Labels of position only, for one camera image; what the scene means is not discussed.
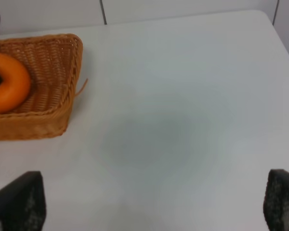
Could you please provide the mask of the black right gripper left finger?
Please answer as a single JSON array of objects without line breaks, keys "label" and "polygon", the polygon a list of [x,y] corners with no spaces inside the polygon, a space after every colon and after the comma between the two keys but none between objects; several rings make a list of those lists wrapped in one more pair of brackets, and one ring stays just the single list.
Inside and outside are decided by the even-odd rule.
[{"label": "black right gripper left finger", "polygon": [[0,189],[0,231],[41,231],[46,216],[41,172],[28,171]]}]

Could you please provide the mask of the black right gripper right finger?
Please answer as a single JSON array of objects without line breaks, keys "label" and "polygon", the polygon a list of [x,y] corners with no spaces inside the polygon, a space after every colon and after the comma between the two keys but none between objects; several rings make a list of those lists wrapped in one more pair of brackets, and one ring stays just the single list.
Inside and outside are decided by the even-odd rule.
[{"label": "black right gripper right finger", "polygon": [[270,170],[263,214],[270,231],[289,231],[289,172],[283,169]]}]

